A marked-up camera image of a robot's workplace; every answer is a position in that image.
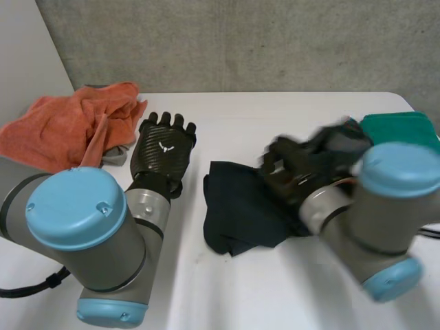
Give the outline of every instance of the gray cloth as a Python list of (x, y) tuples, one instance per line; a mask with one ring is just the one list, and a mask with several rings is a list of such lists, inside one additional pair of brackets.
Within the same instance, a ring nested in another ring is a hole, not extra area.
[(101, 165), (122, 166), (127, 160), (129, 145), (114, 146), (102, 155)]

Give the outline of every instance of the black cable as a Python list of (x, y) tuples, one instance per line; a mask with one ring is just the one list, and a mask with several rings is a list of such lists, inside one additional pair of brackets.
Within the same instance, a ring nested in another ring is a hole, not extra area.
[(30, 287), (20, 287), (17, 289), (0, 289), (0, 298), (23, 298), (32, 296), (46, 289), (53, 289), (61, 284), (61, 281), (70, 275), (66, 267), (63, 267), (57, 273), (53, 273), (40, 284)]
[(429, 239), (440, 239), (440, 232), (437, 230), (420, 228), (417, 234), (424, 237), (428, 237)]

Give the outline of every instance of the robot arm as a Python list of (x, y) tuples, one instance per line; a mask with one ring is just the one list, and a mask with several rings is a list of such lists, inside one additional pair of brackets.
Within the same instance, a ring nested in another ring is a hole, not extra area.
[(134, 328), (148, 309), (171, 208), (195, 145), (195, 125), (152, 113), (140, 128), (124, 192), (97, 168), (55, 175), (0, 158), (0, 235), (63, 264), (85, 287), (77, 316)]
[(269, 186), (298, 206), (302, 222), (371, 298), (386, 302), (414, 287), (422, 267), (408, 250), (421, 226), (439, 222), (440, 157), (409, 144), (374, 146), (363, 157), (350, 198), (320, 175), (311, 157), (282, 145), (294, 142), (277, 144), (284, 169), (265, 173)]

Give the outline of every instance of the gray wall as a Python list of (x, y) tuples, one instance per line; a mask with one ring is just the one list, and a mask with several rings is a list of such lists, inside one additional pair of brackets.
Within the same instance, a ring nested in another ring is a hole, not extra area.
[(0, 0), (0, 127), (72, 84), (34, 0)]
[(392, 91), (440, 124), (438, 0), (37, 2), (75, 87)]

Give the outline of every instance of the orange towel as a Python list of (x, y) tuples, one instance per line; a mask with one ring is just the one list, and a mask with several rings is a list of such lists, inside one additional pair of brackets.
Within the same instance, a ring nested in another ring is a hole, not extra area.
[(122, 82), (83, 87), (70, 97), (43, 96), (0, 130), (0, 155), (51, 173), (99, 166), (105, 151), (135, 141), (146, 108), (138, 92), (132, 82)]

